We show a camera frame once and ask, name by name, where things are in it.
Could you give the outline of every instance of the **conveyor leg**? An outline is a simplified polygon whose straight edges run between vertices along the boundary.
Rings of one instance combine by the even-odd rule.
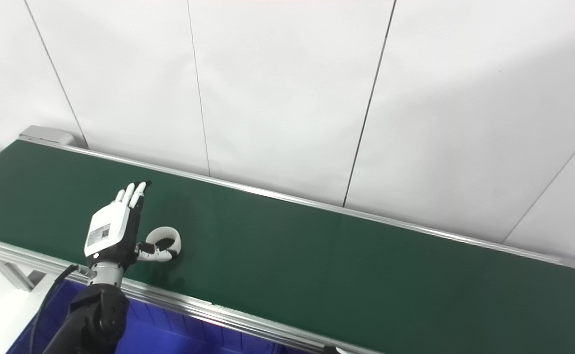
[[[26,276],[21,269],[15,264],[0,260],[0,272],[7,280],[10,281],[17,289],[24,291],[31,291],[44,276],[39,271],[33,271],[29,276]]]

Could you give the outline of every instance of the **white ring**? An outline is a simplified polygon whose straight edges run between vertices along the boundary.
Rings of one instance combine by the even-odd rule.
[[[180,241],[180,233],[169,226],[157,227],[146,237],[145,242],[150,244],[156,244],[163,239],[173,239],[173,244],[165,249],[170,251],[175,251],[180,254],[180,249],[182,248],[182,242]]]

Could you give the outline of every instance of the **qr code label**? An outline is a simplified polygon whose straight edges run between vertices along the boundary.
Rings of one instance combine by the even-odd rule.
[[[89,234],[89,240],[87,241],[87,246],[95,244],[101,240],[105,240],[110,235],[110,224],[102,226],[98,229],[91,231]]]

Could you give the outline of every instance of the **white robotic hand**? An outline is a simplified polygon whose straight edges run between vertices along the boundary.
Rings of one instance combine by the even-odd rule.
[[[141,182],[135,190],[134,183],[128,184],[127,189],[117,193],[117,197],[112,203],[101,208],[92,216],[89,235],[84,245],[85,256],[92,256],[97,259],[98,252],[123,240],[130,217],[130,209],[136,208],[139,204],[146,186],[146,182]]]
[[[92,216],[84,246],[89,266],[113,262],[126,269],[137,260],[167,262],[179,255],[180,235],[172,227],[159,227],[148,235],[146,242],[136,243],[144,191],[149,184],[129,184],[112,203]]]

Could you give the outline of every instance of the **black cable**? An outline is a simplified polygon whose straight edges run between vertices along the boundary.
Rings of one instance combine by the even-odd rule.
[[[78,265],[70,265],[68,266],[62,273],[60,273],[60,275],[58,275],[58,277],[54,280],[53,284],[51,285],[51,287],[49,288],[49,291],[47,292],[47,294],[45,295],[45,298],[43,298],[42,300],[42,304],[40,304],[40,309],[38,309],[38,312],[36,314],[36,317],[33,319],[33,324],[31,325],[31,337],[29,338],[29,354],[33,354],[33,339],[35,338],[36,335],[36,327],[38,327],[38,320],[40,319],[40,314],[42,314],[42,311],[45,309],[45,305],[47,304],[47,302],[49,301],[49,296],[51,296],[51,294],[53,294],[53,292],[55,291],[55,289],[58,287],[58,285],[60,285],[60,283],[62,282],[62,280],[64,280],[67,276],[69,276],[69,274],[73,273],[74,271],[76,271],[78,269]]]

